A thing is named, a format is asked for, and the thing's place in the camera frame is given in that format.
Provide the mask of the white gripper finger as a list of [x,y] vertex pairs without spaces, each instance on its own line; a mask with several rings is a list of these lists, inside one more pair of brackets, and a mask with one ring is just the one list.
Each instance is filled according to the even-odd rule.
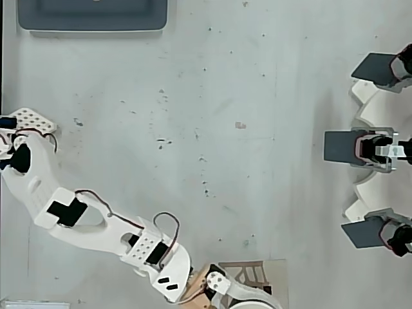
[[219,272],[211,272],[207,276],[207,286],[222,296],[227,295],[238,300],[238,303],[230,308],[281,309],[280,302],[265,291],[243,285]]

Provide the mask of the tan gripper body with servo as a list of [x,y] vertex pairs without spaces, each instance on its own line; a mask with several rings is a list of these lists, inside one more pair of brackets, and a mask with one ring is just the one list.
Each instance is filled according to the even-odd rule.
[[179,308],[219,308],[221,294],[207,286],[207,276],[211,272],[219,272],[224,276],[230,276],[224,269],[214,263],[205,264],[199,271],[188,279],[186,290],[179,300]]

